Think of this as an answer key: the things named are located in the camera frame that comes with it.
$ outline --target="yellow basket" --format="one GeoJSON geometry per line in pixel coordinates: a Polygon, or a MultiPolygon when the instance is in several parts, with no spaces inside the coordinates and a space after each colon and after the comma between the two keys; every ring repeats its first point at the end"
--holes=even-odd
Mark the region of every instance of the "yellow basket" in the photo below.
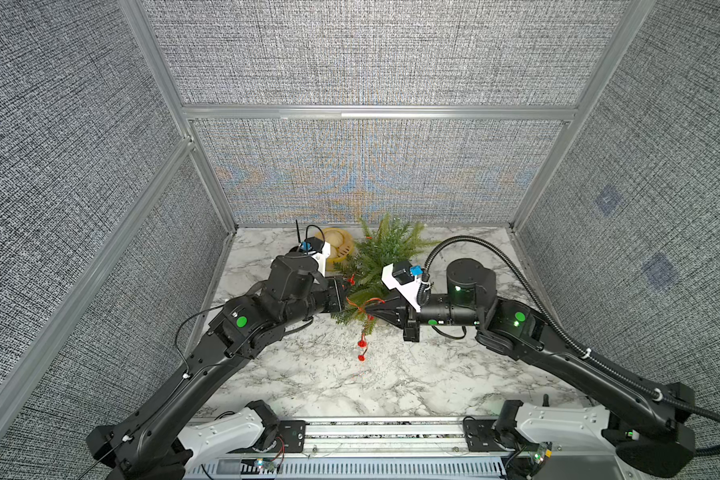
{"type": "MultiPolygon", "coordinates": [[[[331,245],[331,256],[326,260],[326,270],[335,272],[336,266],[344,262],[344,260],[347,259],[347,256],[355,251],[355,241],[352,238],[352,235],[342,228],[330,227],[324,228],[322,231],[326,234],[328,243],[331,245]],[[336,234],[342,236],[342,242],[338,246],[334,245],[334,243],[338,242],[336,234]]],[[[320,232],[317,232],[315,236],[320,240],[324,240],[320,232]]]]}

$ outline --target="textured gray wall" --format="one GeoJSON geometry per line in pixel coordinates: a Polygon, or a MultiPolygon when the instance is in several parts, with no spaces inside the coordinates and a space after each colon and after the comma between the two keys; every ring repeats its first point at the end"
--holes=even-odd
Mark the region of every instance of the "textured gray wall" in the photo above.
{"type": "Polygon", "coordinates": [[[497,223],[514,211],[556,120],[197,120],[237,221],[497,223]]]}
{"type": "Polygon", "coordinates": [[[90,430],[131,414],[178,367],[173,334],[200,310],[225,236],[185,160],[0,442],[0,480],[76,478],[91,464],[90,430]]]}
{"type": "Polygon", "coordinates": [[[658,2],[520,237],[579,340],[720,412],[720,2],[658,2]]]}
{"type": "Polygon", "coordinates": [[[178,139],[115,0],[0,2],[0,384],[178,139]]]}
{"type": "Polygon", "coordinates": [[[628,0],[144,7],[188,103],[575,104],[628,0]]]}

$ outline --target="green fern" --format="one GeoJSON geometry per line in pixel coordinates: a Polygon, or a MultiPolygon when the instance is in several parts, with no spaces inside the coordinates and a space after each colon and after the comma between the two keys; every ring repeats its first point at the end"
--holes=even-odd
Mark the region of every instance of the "green fern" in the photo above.
{"type": "MultiPolygon", "coordinates": [[[[365,239],[355,244],[355,253],[338,267],[344,278],[354,277],[355,285],[348,299],[358,306],[371,298],[384,298],[389,293],[382,283],[382,269],[386,265],[410,260],[438,243],[422,240],[424,224],[421,222],[412,224],[397,218],[390,220],[389,214],[386,214],[375,232],[363,219],[360,223],[365,239]]],[[[370,335],[376,324],[376,319],[368,318],[349,302],[343,312],[334,313],[333,317],[336,323],[360,322],[365,335],[370,335]]]]}

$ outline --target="white marble surface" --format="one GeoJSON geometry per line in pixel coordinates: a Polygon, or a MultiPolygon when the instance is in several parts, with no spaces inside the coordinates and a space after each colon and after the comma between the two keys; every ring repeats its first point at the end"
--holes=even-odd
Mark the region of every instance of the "white marble surface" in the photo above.
{"type": "MultiPolygon", "coordinates": [[[[355,236],[360,230],[350,230],[355,236]]],[[[499,246],[516,264],[503,228],[428,227],[424,236],[444,240],[453,235],[480,236],[499,246]]],[[[274,256],[295,244],[293,229],[240,229],[230,251],[214,304],[245,293],[269,275],[274,256]]],[[[446,248],[433,263],[434,292],[444,291],[445,267],[464,256],[496,270],[499,295],[528,302],[506,265],[475,244],[446,248]]],[[[458,327],[443,328],[461,334],[458,327]]],[[[319,315],[304,331],[268,346],[211,397],[197,416],[239,410],[262,399],[280,416],[450,416],[497,414],[505,399],[540,405],[578,406],[576,391],[536,367],[500,356],[474,340],[449,340],[422,328],[419,344],[404,342],[402,332],[379,322],[368,338],[365,362],[357,347],[360,326],[337,325],[319,315]]]]}

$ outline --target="black cable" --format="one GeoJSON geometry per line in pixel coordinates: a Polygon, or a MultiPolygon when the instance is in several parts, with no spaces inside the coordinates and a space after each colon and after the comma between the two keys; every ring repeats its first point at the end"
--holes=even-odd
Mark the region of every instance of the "black cable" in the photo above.
{"type": "Polygon", "coordinates": [[[88,472],[90,472],[91,470],[93,470],[95,466],[99,465],[99,462],[101,462],[102,460],[104,460],[104,457],[105,457],[105,456],[108,456],[109,454],[111,454],[112,452],[114,452],[115,449],[118,448],[118,447],[120,447],[121,445],[123,445],[123,440],[120,440],[120,443],[118,443],[118,444],[115,445],[114,447],[110,448],[110,450],[109,450],[107,453],[105,453],[104,455],[100,456],[99,459],[96,460],[96,462],[93,463],[93,465],[89,466],[88,469],[87,469],[85,472],[83,472],[79,477],[77,477],[75,480],[81,480],[85,475],[88,475],[88,472]]]}
{"type": "Polygon", "coordinates": [[[525,445],[523,445],[522,448],[520,448],[520,446],[519,446],[517,443],[515,443],[514,452],[512,452],[512,455],[510,455],[510,456],[507,458],[507,462],[504,464],[504,466],[505,466],[505,467],[509,466],[510,462],[512,462],[512,460],[514,460],[515,457],[517,457],[519,454],[523,453],[523,452],[525,451],[525,448],[526,448],[528,445],[529,445],[529,444],[526,443],[525,445]]]}
{"type": "Polygon", "coordinates": [[[449,335],[449,334],[447,334],[446,332],[441,331],[439,328],[437,328],[437,327],[434,326],[434,325],[432,325],[432,328],[434,329],[435,332],[437,332],[437,333],[441,334],[442,336],[445,336],[445,337],[447,337],[447,338],[449,338],[449,339],[452,339],[452,340],[461,340],[461,339],[463,339],[463,338],[465,338],[465,337],[467,336],[467,327],[466,327],[466,326],[463,326],[463,325],[461,326],[461,332],[463,333],[462,336],[449,335]]]}
{"type": "Polygon", "coordinates": [[[224,417],[230,416],[230,415],[235,415],[235,413],[233,411],[229,410],[227,412],[222,413],[221,415],[219,415],[218,417],[216,417],[214,419],[218,420],[219,418],[224,418],[224,417]]]}
{"type": "MultiPolygon", "coordinates": [[[[547,310],[547,308],[544,306],[544,304],[541,302],[541,299],[538,297],[536,292],[534,292],[534,289],[531,287],[530,283],[528,282],[528,279],[525,278],[525,275],[520,271],[519,268],[516,267],[514,262],[504,253],[502,252],[496,245],[493,245],[491,242],[488,242],[486,240],[483,240],[477,236],[469,236],[469,235],[459,235],[459,236],[452,236],[451,238],[447,238],[446,240],[443,240],[440,244],[438,244],[435,248],[432,249],[432,252],[427,256],[426,261],[424,262],[424,268],[422,269],[422,281],[428,282],[429,281],[429,267],[434,261],[434,258],[439,254],[443,248],[445,248],[448,245],[451,244],[457,244],[460,242],[470,242],[472,244],[478,244],[482,245],[486,248],[488,248],[491,252],[496,254],[501,261],[503,261],[509,269],[512,271],[512,274],[517,277],[520,284],[522,284],[523,288],[525,288],[525,291],[528,292],[528,296],[530,299],[536,303],[536,306],[538,307],[539,312],[544,317],[544,321],[547,323],[547,325],[555,332],[557,335],[568,345],[570,348],[578,353],[579,358],[587,357],[585,361],[591,362],[595,367],[608,376],[610,376],[613,379],[616,379],[633,389],[637,390],[638,392],[642,392],[643,394],[647,395],[649,398],[651,398],[654,402],[666,402],[670,405],[672,405],[675,408],[678,408],[680,410],[683,410],[685,412],[689,413],[695,413],[698,416],[702,416],[704,418],[708,418],[710,420],[713,420],[714,422],[717,422],[720,424],[720,415],[717,413],[712,412],[711,410],[707,410],[706,408],[701,408],[697,406],[692,406],[685,402],[680,402],[678,400],[675,400],[674,398],[669,398],[669,396],[663,396],[661,400],[659,398],[662,396],[662,394],[659,394],[658,392],[654,391],[653,389],[650,389],[646,386],[643,386],[639,384],[638,382],[635,382],[633,379],[624,376],[620,372],[610,368],[608,365],[605,365],[600,360],[598,360],[595,355],[592,353],[592,351],[589,351],[589,354],[587,355],[586,348],[579,345],[579,343],[574,340],[571,336],[568,335],[568,333],[563,329],[563,326],[557,322],[555,318],[552,317],[550,312],[547,310]]],[[[426,285],[422,284],[419,287],[419,291],[417,294],[417,301],[419,305],[426,305],[427,302],[429,302],[430,297],[430,290],[427,288],[426,285]]],[[[698,448],[696,450],[696,456],[704,457],[704,456],[714,456],[714,455],[720,455],[720,444],[711,446],[711,447],[704,447],[704,448],[698,448]]]]}
{"type": "Polygon", "coordinates": [[[195,314],[192,315],[190,318],[184,320],[184,321],[181,323],[181,325],[179,325],[179,328],[176,329],[176,334],[173,336],[173,348],[176,349],[176,351],[179,353],[179,356],[181,357],[182,361],[184,361],[184,366],[186,366],[186,372],[187,372],[187,373],[190,372],[190,364],[187,362],[186,357],[184,357],[184,353],[179,349],[179,333],[181,332],[181,328],[182,328],[184,325],[186,325],[187,322],[189,322],[190,320],[192,320],[192,319],[195,318],[196,316],[202,315],[203,313],[206,313],[206,312],[211,312],[212,310],[216,310],[217,308],[221,308],[221,307],[223,307],[224,305],[225,305],[225,304],[222,303],[221,305],[212,306],[212,307],[209,308],[208,310],[203,310],[202,312],[195,313],[195,314]]]}
{"type": "Polygon", "coordinates": [[[299,328],[296,328],[296,329],[293,329],[293,330],[289,330],[289,331],[283,333],[282,335],[283,335],[283,336],[286,336],[286,335],[292,335],[292,334],[294,334],[294,333],[296,333],[296,332],[300,332],[300,331],[304,330],[305,328],[307,328],[308,326],[310,326],[313,321],[314,321],[314,320],[310,320],[310,321],[307,322],[306,325],[302,325],[302,326],[300,326],[299,328]]]}
{"type": "Polygon", "coordinates": [[[317,228],[318,230],[320,230],[320,235],[322,235],[322,241],[324,241],[324,242],[327,241],[327,240],[326,240],[326,235],[322,232],[322,228],[320,228],[319,226],[317,226],[317,225],[315,225],[315,224],[309,224],[309,225],[307,225],[307,229],[304,230],[304,240],[306,240],[307,238],[309,238],[309,227],[310,227],[310,226],[314,226],[315,228],[317,228]]]}
{"type": "Polygon", "coordinates": [[[204,466],[203,464],[200,464],[200,467],[202,468],[202,473],[206,474],[206,476],[208,478],[210,478],[211,480],[214,480],[214,478],[211,475],[209,475],[208,471],[206,470],[206,466],[204,466]]]}

